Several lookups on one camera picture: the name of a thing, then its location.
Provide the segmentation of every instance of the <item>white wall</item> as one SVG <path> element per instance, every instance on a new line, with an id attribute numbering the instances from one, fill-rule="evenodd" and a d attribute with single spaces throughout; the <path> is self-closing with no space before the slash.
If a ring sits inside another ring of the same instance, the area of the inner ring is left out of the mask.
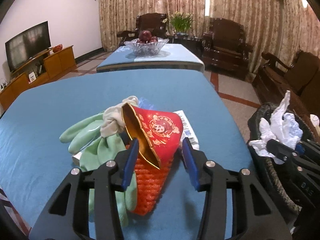
<path id="1" fill-rule="evenodd" d="M 0 83 L 10 80 L 5 42 L 44 21 L 51 45 L 74 45 L 75 57 L 102 47 L 98 0 L 15 0 L 0 24 Z"/>

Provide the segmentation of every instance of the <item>blue tablecloth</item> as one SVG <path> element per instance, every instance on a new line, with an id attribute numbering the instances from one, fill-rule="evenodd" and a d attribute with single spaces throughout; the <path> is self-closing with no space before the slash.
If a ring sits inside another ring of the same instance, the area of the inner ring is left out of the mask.
<path id="1" fill-rule="evenodd" d="M 0 119 L 0 185 L 30 226 L 73 166 L 60 134 L 130 95 L 145 97 L 162 111 L 183 110 L 200 149 L 224 168 L 239 171 L 250 165 L 250 154 L 232 116 L 199 71 L 115 71 L 49 83 L 22 93 Z M 130 214 L 125 238 L 196 239 L 204 197 L 205 193 L 193 189 L 176 158 L 155 210 L 144 217 Z M 228 237 L 231 224 L 229 198 Z M 95 236 L 93 223 L 90 234 Z"/>
<path id="2" fill-rule="evenodd" d="M 138 57 L 127 46 L 119 47 L 98 67 L 97 72 L 141 68 L 180 68 L 204 72 L 204 63 L 181 44 L 165 44 L 153 56 Z"/>

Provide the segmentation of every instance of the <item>tv screen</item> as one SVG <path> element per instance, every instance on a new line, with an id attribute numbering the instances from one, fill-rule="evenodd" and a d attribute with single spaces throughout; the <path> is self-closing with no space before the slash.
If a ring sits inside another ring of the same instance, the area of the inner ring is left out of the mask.
<path id="1" fill-rule="evenodd" d="M 18 69 L 37 53 L 51 47 L 48 22 L 40 23 L 5 43 L 10 71 Z"/>

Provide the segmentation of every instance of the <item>small white box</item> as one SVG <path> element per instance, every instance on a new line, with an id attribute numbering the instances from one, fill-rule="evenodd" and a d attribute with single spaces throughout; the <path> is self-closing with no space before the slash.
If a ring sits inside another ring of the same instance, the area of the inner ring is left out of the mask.
<path id="1" fill-rule="evenodd" d="M 30 82 L 31 82 L 31 83 L 36 80 L 36 75 L 35 75 L 35 72 L 34 72 L 34 71 L 32 71 L 32 72 L 29 74 L 29 79 L 30 79 Z"/>

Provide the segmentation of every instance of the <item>red mesh bag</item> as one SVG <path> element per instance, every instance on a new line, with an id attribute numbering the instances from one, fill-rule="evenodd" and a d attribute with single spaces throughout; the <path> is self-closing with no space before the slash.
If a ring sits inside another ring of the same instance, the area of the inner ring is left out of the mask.
<path id="1" fill-rule="evenodd" d="M 141 157 L 137 159 L 134 170 L 137 177 L 138 201 L 134 213 L 144 216 L 153 210 L 170 171 L 172 160 L 173 158 L 158 170 Z"/>
<path id="2" fill-rule="evenodd" d="M 140 155 L 135 165 L 138 199 L 133 211 L 145 215 L 152 211 L 170 171 L 183 125 L 175 113 L 122 106 L 129 138 L 139 140 Z"/>

